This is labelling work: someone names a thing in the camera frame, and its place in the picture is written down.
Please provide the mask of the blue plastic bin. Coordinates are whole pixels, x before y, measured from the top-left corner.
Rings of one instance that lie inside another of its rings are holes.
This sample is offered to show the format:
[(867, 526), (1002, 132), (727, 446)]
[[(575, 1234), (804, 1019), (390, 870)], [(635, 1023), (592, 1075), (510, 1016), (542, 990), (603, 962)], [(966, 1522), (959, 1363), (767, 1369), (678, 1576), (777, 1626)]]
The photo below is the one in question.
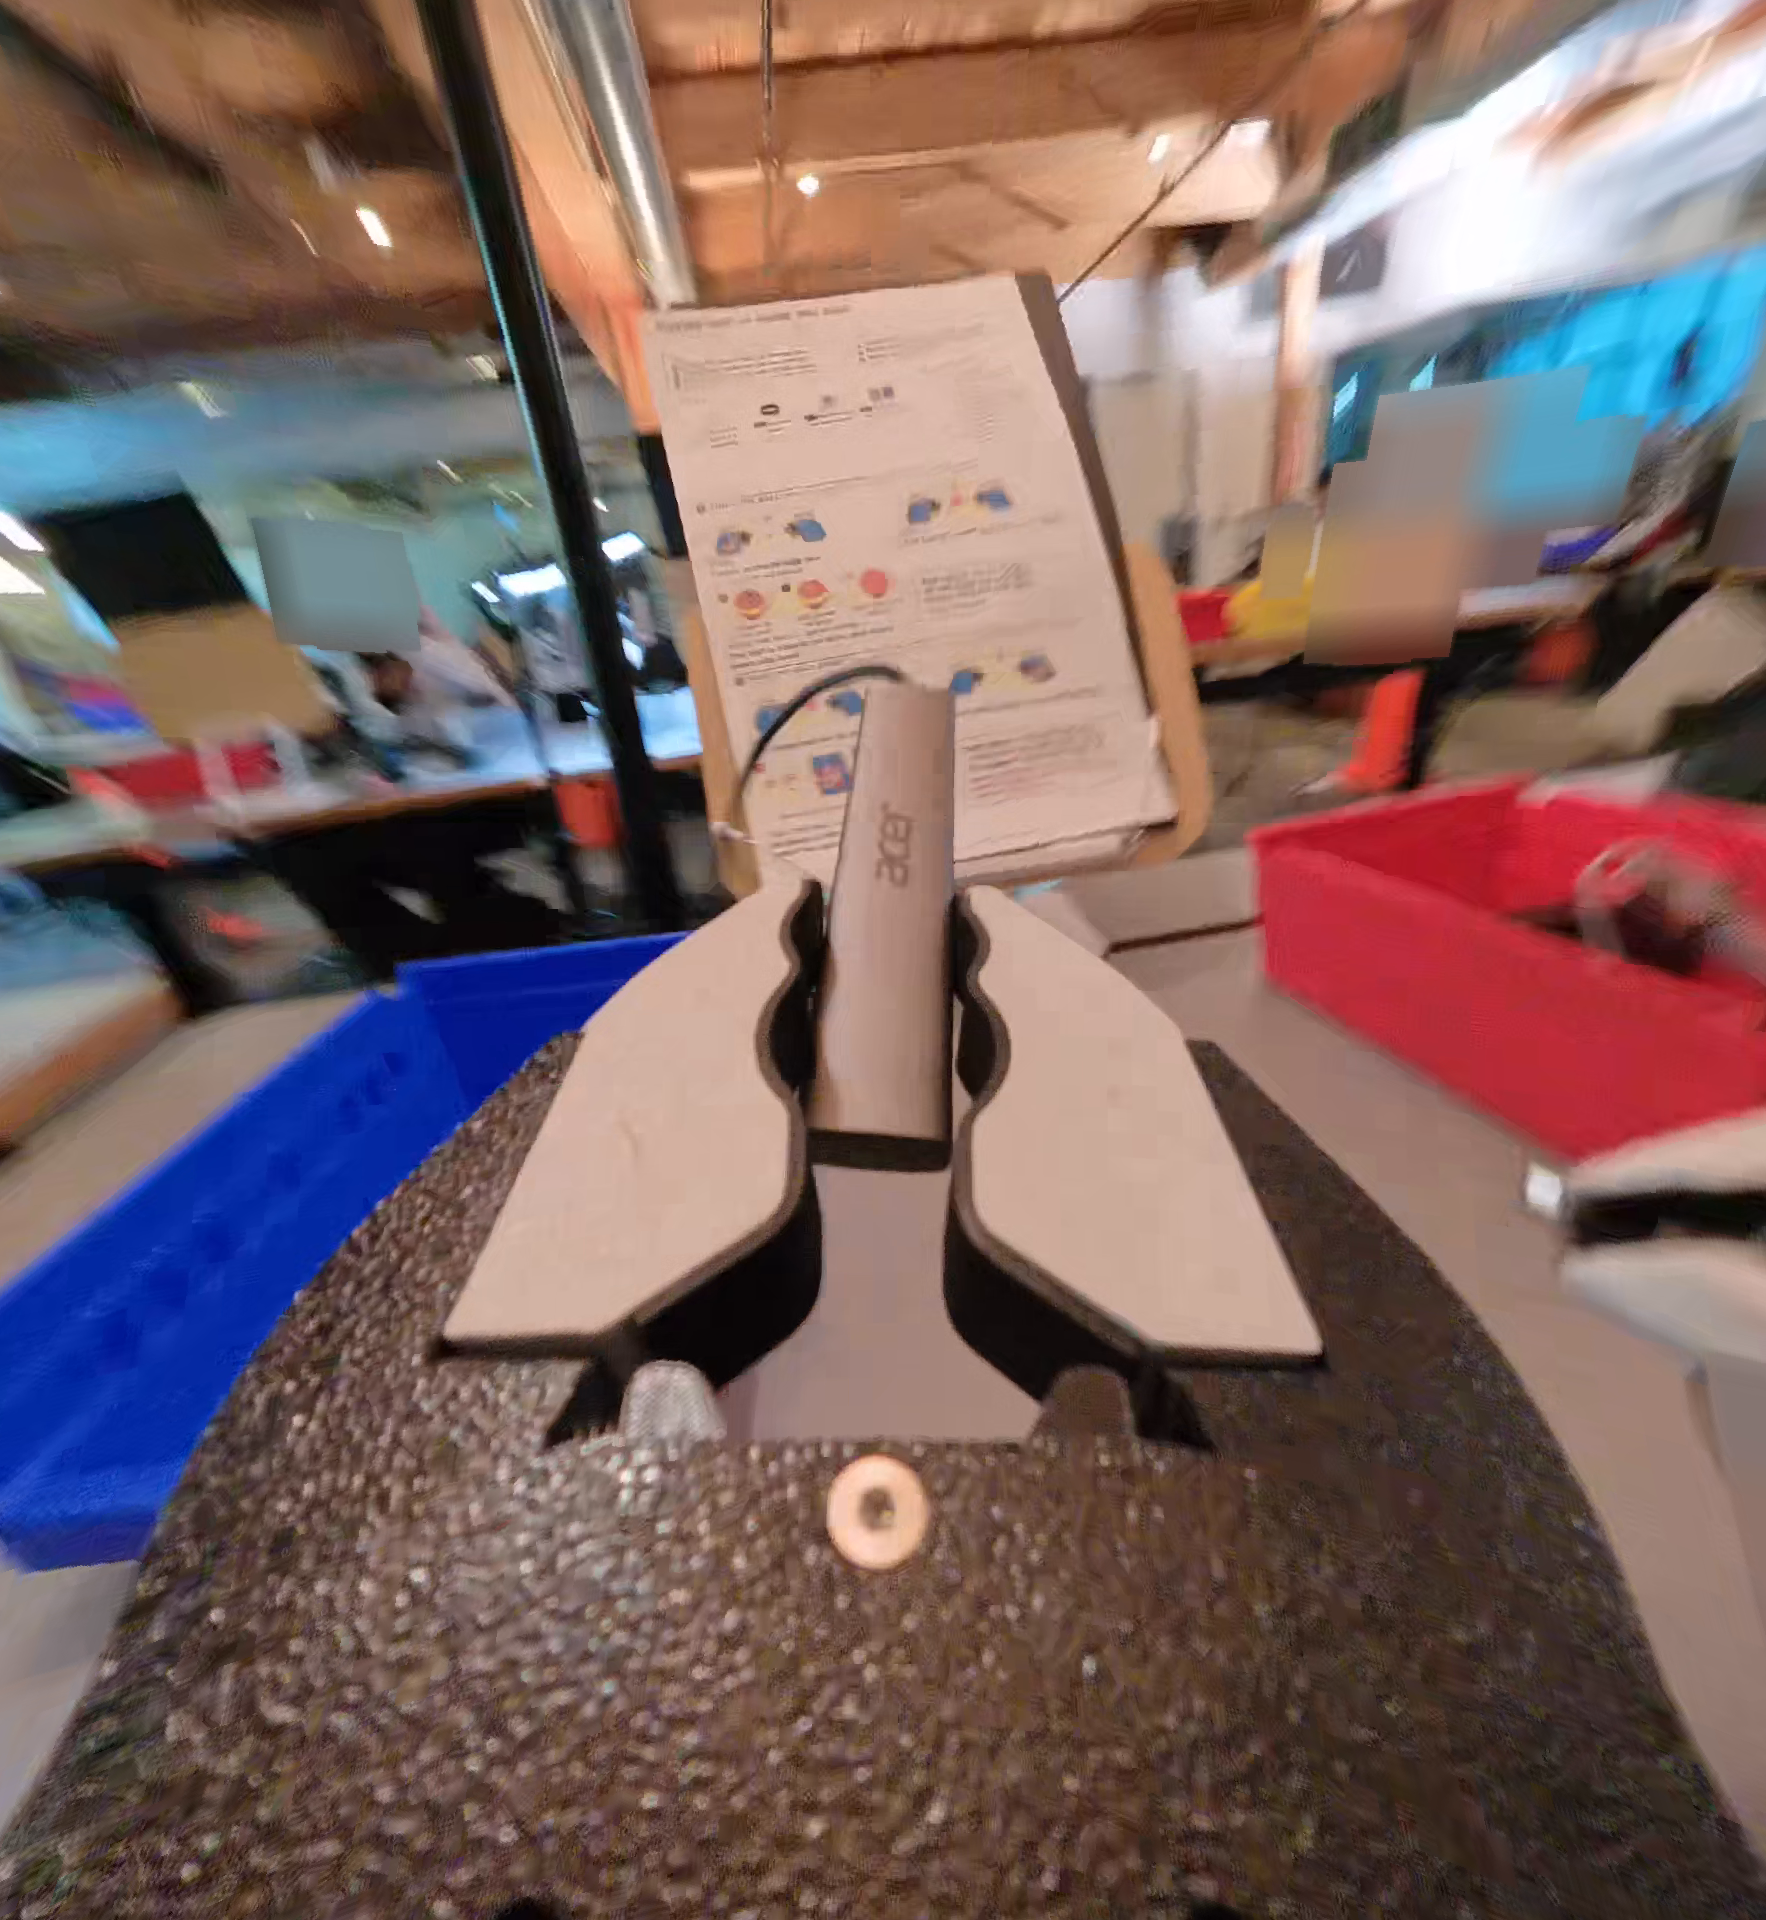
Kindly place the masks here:
[(139, 1558), (229, 1386), (367, 1215), (679, 933), (363, 995), (0, 1288), (0, 1558)]

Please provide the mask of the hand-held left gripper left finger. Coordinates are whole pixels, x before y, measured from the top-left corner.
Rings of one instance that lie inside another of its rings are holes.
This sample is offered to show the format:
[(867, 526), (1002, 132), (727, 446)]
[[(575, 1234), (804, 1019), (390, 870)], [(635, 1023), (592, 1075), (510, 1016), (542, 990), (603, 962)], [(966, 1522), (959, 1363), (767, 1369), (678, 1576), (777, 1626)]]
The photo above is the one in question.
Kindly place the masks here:
[(582, 1029), (443, 1326), (451, 1351), (649, 1360), (728, 1386), (817, 1304), (823, 886), (767, 881)]

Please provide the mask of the orange chair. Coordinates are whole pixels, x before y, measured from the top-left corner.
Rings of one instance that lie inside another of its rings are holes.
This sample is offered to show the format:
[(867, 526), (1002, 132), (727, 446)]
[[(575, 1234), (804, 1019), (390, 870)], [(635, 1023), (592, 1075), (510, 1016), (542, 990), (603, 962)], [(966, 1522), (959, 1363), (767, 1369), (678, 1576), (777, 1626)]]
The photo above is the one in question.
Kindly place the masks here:
[(1337, 768), (1337, 790), (1373, 798), (1405, 787), (1418, 751), (1429, 671), (1408, 665), (1373, 681), (1352, 740), (1352, 757)]

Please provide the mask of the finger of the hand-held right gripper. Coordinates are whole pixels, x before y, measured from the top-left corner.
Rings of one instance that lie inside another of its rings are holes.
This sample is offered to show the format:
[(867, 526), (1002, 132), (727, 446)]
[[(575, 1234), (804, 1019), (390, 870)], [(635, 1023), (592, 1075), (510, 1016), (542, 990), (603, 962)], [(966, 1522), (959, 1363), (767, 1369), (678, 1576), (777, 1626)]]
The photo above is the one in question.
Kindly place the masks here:
[(1766, 1195), (1766, 1105), (1640, 1138), (1567, 1172), (1567, 1210), (1656, 1195)]
[(1699, 1369), (1724, 1360), (1766, 1369), (1766, 1225), (1760, 1234), (1570, 1232), (1560, 1283), (1580, 1307)]

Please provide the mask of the black pole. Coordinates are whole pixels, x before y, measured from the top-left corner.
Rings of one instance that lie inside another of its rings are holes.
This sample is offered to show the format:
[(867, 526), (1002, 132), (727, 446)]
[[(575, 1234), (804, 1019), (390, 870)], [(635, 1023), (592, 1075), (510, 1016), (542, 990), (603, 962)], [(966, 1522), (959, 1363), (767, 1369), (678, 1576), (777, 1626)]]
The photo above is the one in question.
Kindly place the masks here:
[(416, 19), (451, 129), (456, 172), (525, 430), (579, 603), (589, 671), (625, 826), (632, 900), (658, 933), (684, 930), (689, 909), (661, 810), (654, 760), (635, 704), (618, 596), (559, 367), (556, 314), (537, 261), (510, 132), (497, 99), (487, 36), (473, 3), (416, 3)]

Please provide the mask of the wooden workbench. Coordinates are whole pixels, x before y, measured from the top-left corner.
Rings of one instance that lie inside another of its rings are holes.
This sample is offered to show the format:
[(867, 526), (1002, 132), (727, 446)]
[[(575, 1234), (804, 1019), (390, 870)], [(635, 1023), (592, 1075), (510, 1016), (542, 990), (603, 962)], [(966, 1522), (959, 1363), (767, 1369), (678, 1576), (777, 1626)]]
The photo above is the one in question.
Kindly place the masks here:
[(460, 712), (461, 757), (427, 741), (390, 747), (375, 764), (360, 741), (322, 752), (289, 730), (259, 730), (166, 752), (82, 764), (66, 773), (60, 810), (89, 847), (192, 847), (271, 840), (484, 798), (559, 798), (568, 787), (615, 785), (598, 719), (537, 725), (510, 708)]

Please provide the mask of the printed instruction sheet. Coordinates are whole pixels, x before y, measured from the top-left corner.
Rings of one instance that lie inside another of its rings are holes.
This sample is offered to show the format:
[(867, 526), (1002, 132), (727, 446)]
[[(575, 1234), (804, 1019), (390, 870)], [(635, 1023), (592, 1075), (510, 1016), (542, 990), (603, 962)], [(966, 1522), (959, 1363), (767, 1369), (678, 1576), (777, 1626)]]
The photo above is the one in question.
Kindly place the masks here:
[(757, 850), (823, 880), (874, 666), (956, 702), (956, 854), (1172, 814), (1048, 275), (687, 307), (649, 380)]

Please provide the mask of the metal duct pipe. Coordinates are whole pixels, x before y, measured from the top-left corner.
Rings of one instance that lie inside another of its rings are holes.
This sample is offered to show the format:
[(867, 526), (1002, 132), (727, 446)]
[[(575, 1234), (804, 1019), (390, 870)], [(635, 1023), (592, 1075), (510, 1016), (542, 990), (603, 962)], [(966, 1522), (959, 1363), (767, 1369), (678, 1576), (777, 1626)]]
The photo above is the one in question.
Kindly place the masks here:
[(658, 310), (698, 307), (702, 291), (632, 6), (535, 3), (535, 23), (565, 105), (589, 138), (646, 298)]

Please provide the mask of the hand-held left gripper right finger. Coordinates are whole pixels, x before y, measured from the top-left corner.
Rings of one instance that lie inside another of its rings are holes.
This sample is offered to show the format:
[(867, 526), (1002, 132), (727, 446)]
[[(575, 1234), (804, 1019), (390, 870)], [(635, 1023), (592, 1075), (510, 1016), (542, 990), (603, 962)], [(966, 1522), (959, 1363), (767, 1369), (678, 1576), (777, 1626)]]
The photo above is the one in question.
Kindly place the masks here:
[(1326, 1334), (1183, 1035), (1018, 900), (956, 900), (959, 1076), (943, 1308), (1043, 1402), (1104, 1369), (1301, 1369)]

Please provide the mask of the red plastic bin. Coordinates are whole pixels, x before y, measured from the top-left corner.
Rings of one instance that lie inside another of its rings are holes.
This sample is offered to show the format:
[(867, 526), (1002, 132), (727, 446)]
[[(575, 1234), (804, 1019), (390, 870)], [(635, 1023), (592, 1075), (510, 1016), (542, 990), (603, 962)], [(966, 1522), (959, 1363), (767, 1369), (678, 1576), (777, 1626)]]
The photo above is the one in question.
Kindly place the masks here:
[(1429, 787), (1256, 828), (1273, 986), (1570, 1161), (1766, 1105), (1766, 986), (1578, 930), (1580, 876), (1653, 846), (1766, 930), (1766, 810), (1584, 787)]

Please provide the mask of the blue wall screen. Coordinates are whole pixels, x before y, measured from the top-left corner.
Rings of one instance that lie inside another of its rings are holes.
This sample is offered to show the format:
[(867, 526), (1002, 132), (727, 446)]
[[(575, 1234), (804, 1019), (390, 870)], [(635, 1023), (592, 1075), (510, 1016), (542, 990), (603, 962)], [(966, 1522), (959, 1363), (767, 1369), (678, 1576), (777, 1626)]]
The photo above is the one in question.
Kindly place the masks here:
[(1585, 373), (1584, 417), (1700, 421), (1744, 394), (1766, 338), (1766, 242), (1512, 303), (1485, 378)]

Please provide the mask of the grey usb hub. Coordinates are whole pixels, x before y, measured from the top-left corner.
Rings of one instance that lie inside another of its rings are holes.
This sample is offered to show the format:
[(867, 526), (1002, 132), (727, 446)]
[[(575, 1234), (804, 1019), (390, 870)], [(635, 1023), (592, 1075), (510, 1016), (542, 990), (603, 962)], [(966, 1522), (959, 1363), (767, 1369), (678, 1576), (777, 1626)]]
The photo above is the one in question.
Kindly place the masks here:
[(873, 685), (827, 904), (817, 1068), (820, 1164), (936, 1172), (952, 1141), (956, 702)]

